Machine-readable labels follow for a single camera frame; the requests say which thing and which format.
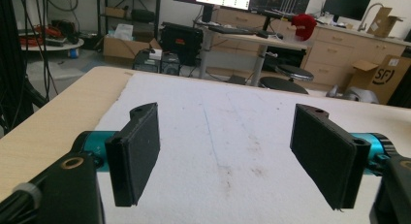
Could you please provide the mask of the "white plastic device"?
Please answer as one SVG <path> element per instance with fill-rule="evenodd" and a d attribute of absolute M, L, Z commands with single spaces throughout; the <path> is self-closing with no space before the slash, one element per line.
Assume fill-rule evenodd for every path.
<path fill-rule="evenodd" d="M 339 94 L 337 90 L 338 86 L 335 85 L 330 91 L 326 93 L 326 96 L 330 98 L 364 102 L 369 104 L 379 103 L 377 96 L 371 90 L 361 89 L 355 86 L 347 88 L 346 91 L 342 94 Z"/>

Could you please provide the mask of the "black metal shelf rack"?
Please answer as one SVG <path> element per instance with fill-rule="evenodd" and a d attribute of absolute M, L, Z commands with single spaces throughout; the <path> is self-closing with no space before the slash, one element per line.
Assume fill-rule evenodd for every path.
<path fill-rule="evenodd" d="M 117 23 L 134 26 L 135 33 L 158 38 L 161 0 L 97 0 L 97 30 L 100 36 Z"/>

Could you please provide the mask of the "round white table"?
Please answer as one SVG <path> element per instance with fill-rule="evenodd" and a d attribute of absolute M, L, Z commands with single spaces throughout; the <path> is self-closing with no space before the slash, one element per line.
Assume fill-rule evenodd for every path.
<path fill-rule="evenodd" d="M 80 48 L 84 44 L 83 39 L 79 39 L 76 44 L 72 44 L 67 39 L 63 39 L 61 41 L 46 39 L 46 42 L 43 43 L 40 39 L 40 35 L 38 33 L 33 32 L 18 32 L 20 45 L 23 50 L 29 51 L 40 51 L 44 48 L 50 51 L 58 51 L 58 50 L 68 50 L 72 48 Z"/>

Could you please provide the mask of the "black computer monitor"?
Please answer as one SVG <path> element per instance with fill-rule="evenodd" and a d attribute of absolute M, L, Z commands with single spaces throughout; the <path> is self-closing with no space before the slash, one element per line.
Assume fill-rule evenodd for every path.
<path fill-rule="evenodd" d="M 362 20 L 370 0 L 326 0 L 323 11 L 335 17 Z"/>

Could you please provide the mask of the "wooden drawer cabinet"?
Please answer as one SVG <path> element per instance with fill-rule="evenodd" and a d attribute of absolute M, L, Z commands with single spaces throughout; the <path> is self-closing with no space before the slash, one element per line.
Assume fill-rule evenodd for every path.
<path fill-rule="evenodd" d="M 253 27 L 262 29 L 266 18 L 257 14 L 241 11 L 219 9 L 212 15 L 212 20 L 221 24 L 230 24 L 234 27 Z M 296 27 L 289 21 L 272 19 L 270 31 L 283 35 L 284 41 L 291 42 Z M 253 55 L 258 49 L 256 43 L 244 43 L 213 38 L 214 44 L 222 44 L 218 49 L 228 52 L 246 53 Z M 270 47 L 269 51 L 278 53 L 278 58 L 287 58 L 298 62 L 304 70 L 314 75 L 313 82 L 322 87 L 331 87 L 338 84 L 346 87 L 355 73 L 352 63 L 365 60 L 374 64 L 383 62 L 387 55 L 401 56 L 406 47 L 411 46 L 404 41 L 391 38 L 377 38 L 366 33 L 354 30 L 317 24 L 311 38 L 306 42 L 307 50 L 302 59 L 291 59 L 283 56 L 282 48 Z"/>

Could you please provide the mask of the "printed cardboard box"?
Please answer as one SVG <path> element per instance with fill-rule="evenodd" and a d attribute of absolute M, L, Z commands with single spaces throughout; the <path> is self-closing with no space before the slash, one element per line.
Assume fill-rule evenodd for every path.
<path fill-rule="evenodd" d="M 379 103 L 386 105 L 410 66 L 410 58 L 394 55 L 387 55 L 381 64 L 366 60 L 356 61 L 352 64 L 355 73 L 348 83 L 348 88 L 371 90 Z"/>

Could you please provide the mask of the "red cap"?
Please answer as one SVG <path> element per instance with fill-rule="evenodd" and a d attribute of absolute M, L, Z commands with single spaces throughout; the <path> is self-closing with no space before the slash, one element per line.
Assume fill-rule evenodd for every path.
<path fill-rule="evenodd" d="M 296 27 L 296 37 L 301 41 L 308 40 L 317 25 L 314 17 L 300 14 L 292 18 L 291 24 Z"/>

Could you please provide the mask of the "black round stool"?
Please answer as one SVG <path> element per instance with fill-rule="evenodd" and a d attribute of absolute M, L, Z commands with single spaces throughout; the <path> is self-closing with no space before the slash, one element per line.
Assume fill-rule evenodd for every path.
<path fill-rule="evenodd" d="M 289 91 L 300 94 L 307 94 L 307 91 L 293 81 L 284 80 L 276 77 L 263 77 L 259 80 L 259 85 L 263 88 Z"/>
<path fill-rule="evenodd" d="M 292 65 L 278 65 L 275 67 L 275 71 L 277 73 L 280 73 L 288 77 L 290 81 L 293 81 L 293 80 L 312 81 L 314 79 L 314 76 L 310 72 L 305 71 L 304 69 L 301 69 L 300 67 L 295 67 Z"/>

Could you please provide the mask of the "open cardboard box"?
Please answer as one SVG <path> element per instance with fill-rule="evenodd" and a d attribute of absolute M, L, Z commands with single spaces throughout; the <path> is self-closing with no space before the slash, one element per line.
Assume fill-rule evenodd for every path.
<path fill-rule="evenodd" d="M 374 20 L 369 25 L 367 33 L 380 38 L 387 38 L 398 21 L 402 21 L 399 16 L 391 16 L 392 8 L 381 7 Z"/>

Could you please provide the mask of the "dark computer monitor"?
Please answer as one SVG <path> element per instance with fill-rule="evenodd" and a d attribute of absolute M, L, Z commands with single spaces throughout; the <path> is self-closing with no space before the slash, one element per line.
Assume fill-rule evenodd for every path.
<path fill-rule="evenodd" d="M 303 14 L 310 0 L 250 0 L 249 10 Z"/>

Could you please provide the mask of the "white foam mat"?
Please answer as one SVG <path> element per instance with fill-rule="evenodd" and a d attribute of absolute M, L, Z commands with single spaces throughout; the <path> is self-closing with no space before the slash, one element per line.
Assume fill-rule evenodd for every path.
<path fill-rule="evenodd" d="M 354 208 L 329 207 L 290 149 L 296 104 L 348 132 L 387 136 L 411 156 L 411 110 L 150 73 L 109 78 L 98 129 L 158 105 L 161 149 L 139 203 L 118 208 L 99 176 L 108 224 L 367 224 L 380 180 L 364 176 Z"/>

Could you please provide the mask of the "standing desk with white legs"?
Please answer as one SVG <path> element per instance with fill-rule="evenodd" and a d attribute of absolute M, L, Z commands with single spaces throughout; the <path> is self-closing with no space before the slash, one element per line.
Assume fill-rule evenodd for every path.
<path fill-rule="evenodd" d="M 279 40 L 274 38 L 261 38 L 256 35 L 236 35 L 236 34 L 222 34 L 215 31 L 212 31 L 209 26 L 203 25 L 201 29 L 204 32 L 204 39 L 202 44 L 202 50 L 200 56 L 202 58 L 199 78 L 203 79 L 206 75 L 206 68 L 210 65 L 211 61 L 208 56 L 211 49 L 211 42 L 214 36 L 230 41 L 246 42 L 252 44 L 258 44 L 259 48 L 256 54 L 256 60 L 253 67 L 253 73 L 251 76 L 250 84 L 252 86 L 257 86 L 262 72 L 263 63 L 265 60 L 266 52 L 268 47 L 278 47 L 292 50 L 304 51 L 307 50 L 307 46 L 302 44 L 290 43 L 285 40 Z"/>

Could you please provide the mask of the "black electronics box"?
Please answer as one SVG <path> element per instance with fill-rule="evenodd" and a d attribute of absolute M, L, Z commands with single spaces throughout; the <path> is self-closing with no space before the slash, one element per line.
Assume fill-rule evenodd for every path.
<path fill-rule="evenodd" d="M 153 49 L 140 50 L 134 58 L 132 69 L 173 76 L 179 75 L 181 66 L 175 53 L 163 53 L 160 59 L 154 59 L 153 54 Z"/>

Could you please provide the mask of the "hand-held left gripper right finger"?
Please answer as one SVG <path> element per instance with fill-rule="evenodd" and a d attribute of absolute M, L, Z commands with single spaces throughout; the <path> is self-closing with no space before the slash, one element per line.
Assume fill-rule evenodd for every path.
<path fill-rule="evenodd" d="M 353 208 L 371 144 L 321 109 L 296 104 L 290 148 L 332 209 Z"/>

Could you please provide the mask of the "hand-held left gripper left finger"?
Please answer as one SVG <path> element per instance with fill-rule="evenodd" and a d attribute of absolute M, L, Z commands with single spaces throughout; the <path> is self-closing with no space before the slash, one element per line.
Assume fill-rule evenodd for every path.
<path fill-rule="evenodd" d="M 130 110 L 129 122 L 105 141 L 117 207 L 136 206 L 160 151 L 158 104 Z"/>

